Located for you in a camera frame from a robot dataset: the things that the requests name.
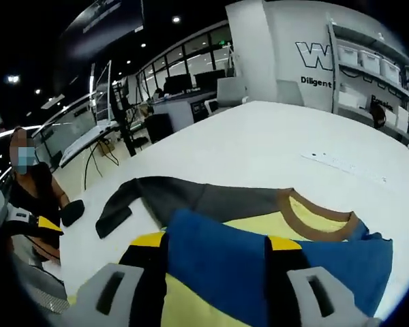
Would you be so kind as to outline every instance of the shelf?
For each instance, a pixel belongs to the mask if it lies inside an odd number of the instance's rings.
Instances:
[[[339,114],[340,110],[350,111],[350,112],[353,112],[355,114],[358,114],[359,116],[363,116],[363,117],[369,119],[370,122],[373,121],[373,116],[368,111],[366,111],[364,109],[353,108],[353,107],[346,106],[346,105],[343,105],[343,104],[338,104],[338,115],[340,115]],[[394,131],[395,133],[400,134],[401,136],[405,137],[409,141],[409,134],[407,134],[405,131],[402,131],[401,129],[396,128],[396,126],[392,125],[388,121],[384,124],[384,127],[381,127],[379,130],[382,131],[382,128],[390,129],[390,130]]]
[[[388,85],[388,87],[391,87],[392,89],[395,89],[396,91],[398,91],[403,96],[405,96],[405,97],[407,97],[409,99],[409,91],[408,90],[403,89],[403,87],[401,87],[400,85],[395,84],[391,80],[389,80],[389,79],[387,79],[387,78],[385,78],[385,77],[383,77],[383,76],[381,76],[379,74],[373,73],[373,72],[365,69],[362,66],[351,65],[349,63],[344,63],[342,61],[339,62],[339,66],[345,67],[345,68],[351,69],[353,71],[356,71],[356,72],[365,74],[367,76],[370,76],[372,78],[375,78],[376,80],[378,80],[378,81],[380,81],[382,83],[385,83],[386,85]]]
[[[338,38],[366,46],[372,50],[378,51],[380,54],[398,63],[409,65],[409,56],[400,49],[397,49],[376,37],[355,31],[354,29],[339,25],[335,22],[332,25],[333,31]]]

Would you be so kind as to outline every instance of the desk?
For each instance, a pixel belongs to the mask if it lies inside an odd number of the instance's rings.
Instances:
[[[212,99],[217,95],[215,91],[195,91],[181,94],[169,99],[156,101],[153,106],[155,114],[168,114],[174,132],[194,124],[191,104]]]
[[[327,153],[365,176],[306,158]],[[383,185],[369,174],[386,177]],[[393,269],[377,311],[385,318],[409,286],[409,150],[391,137],[328,112],[250,102],[182,129],[124,161],[81,194],[85,214],[62,226],[61,273],[69,295],[101,267],[118,262],[130,241],[158,225],[141,200],[134,213],[100,240],[95,222],[119,185],[143,176],[173,176],[235,187],[294,187],[317,205],[355,211],[372,232],[393,238]]]
[[[63,152],[59,165],[64,168],[71,160],[73,160],[79,153],[87,149],[89,146],[101,140],[110,132],[118,128],[116,121],[111,121],[106,125],[97,125],[75,140],[69,147]]]

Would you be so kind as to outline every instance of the clothing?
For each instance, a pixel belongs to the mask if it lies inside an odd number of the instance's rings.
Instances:
[[[134,240],[119,263],[152,274],[141,288],[160,303],[148,313],[162,311],[160,326],[300,326],[303,312],[288,272],[311,267],[323,267],[354,294],[357,308],[374,314],[391,273],[392,241],[360,236],[294,241],[178,210],[166,232]],[[157,265],[163,258],[167,263]]]
[[[129,204],[137,198],[143,198],[163,227],[183,208],[242,230],[297,240],[342,241],[363,225],[355,213],[322,208],[294,189],[223,187],[151,176],[122,184],[110,197],[96,223],[101,238],[132,214]]]
[[[34,198],[14,179],[9,202],[17,207],[31,212],[34,216],[43,216],[56,226],[60,226],[59,201],[52,189],[52,173],[46,163],[42,162],[29,168],[35,182],[38,198]],[[42,240],[59,248],[59,236],[43,237]]]

